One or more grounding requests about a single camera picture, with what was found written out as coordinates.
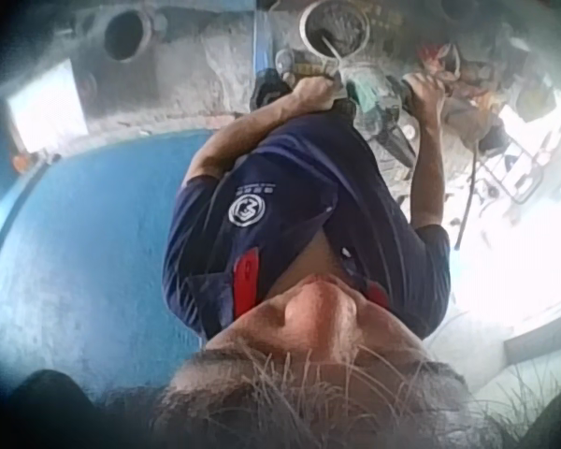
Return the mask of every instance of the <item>hand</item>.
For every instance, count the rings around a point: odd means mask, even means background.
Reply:
[[[440,113],[445,103],[444,84],[424,73],[409,73],[403,80],[411,87],[411,113],[420,126],[440,127]]]
[[[299,114],[310,114],[333,107],[335,83],[325,77],[304,78],[291,93]]]

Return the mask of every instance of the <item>shirt sleeve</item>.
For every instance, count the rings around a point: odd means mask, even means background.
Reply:
[[[217,185],[216,178],[202,175],[189,180],[179,190],[165,252],[162,284],[166,304],[199,335],[203,328],[187,279],[200,272],[208,256],[202,241],[210,200]]]
[[[439,327],[449,306],[451,244],[447,231],[438,224],[420,227],[415,232],[425,246],[424,300],[419,304],[424,309],[424,329],[419,334],[426,338]]]

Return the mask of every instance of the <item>man's nose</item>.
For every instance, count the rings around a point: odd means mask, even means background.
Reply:
[[[357,340],[354,298],[324,281],[304,285],[287,303],[284,332],[312,361],[344,361]]]

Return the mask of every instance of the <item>white emblem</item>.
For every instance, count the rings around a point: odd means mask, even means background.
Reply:
[[[246,227],[259,222],[265,210],[266,203],[262,197],[246,194],[233,201],[228,210],[228,219],[233,225]]]

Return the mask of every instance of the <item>hair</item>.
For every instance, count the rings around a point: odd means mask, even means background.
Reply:
[[[220,391],[169,388],[154,410],[151,435],[163,448],[502,447],[498,426],[474,407],[450,368],[425,363],[413,382],[415,406],[378,412],[342,387],[295,385],[286,371],[263,368]]]

